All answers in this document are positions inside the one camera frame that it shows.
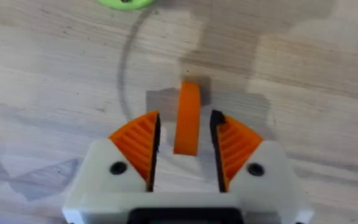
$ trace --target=orange ring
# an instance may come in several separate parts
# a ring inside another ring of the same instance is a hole
[[[200,130],[200,88],[197,83],[181,85],[174,154],[196,156]]]

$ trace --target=black screw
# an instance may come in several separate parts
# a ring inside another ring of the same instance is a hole
[[[123,174],[126,170],[127,170],[127,164],[125,162],[115,162],[110,167],[110,173],[112,173],[112,175]]]
[[[265,174],[264,167],[256,162],[249,164],[247,166],[247,170],[248,173],[257,177],[263,176]]]

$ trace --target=wood grain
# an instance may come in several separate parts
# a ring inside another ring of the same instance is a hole
[[[173,156],[181,80],[202,87],[198,157]],[[160,110],[158,191],[218,191],[212,108],[275,139],[316,209],[358,223],[358,1],[0,0],[0,223],[63,223],[89,143]]]

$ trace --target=orange gripper pad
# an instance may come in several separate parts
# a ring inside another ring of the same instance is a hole
[[[140,116],[116,132],[109,139],[135,167],[152,192],[157,151],[160,144],[160,116],[153,111]]]
[[[263,138],[237,120],[213,110],[210,121],[221,192],[258,148]]]
[[[197,155],[200,107],[201,98],[198,84],[183,82],[179,97],[174,154]]]

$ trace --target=green object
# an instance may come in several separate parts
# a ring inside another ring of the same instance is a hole
[[[123,2],[122,0],[98,0],[101,4],[105,6],[119,9],[119,10],[134,10],[154,2],[154,0],[127,0]]]

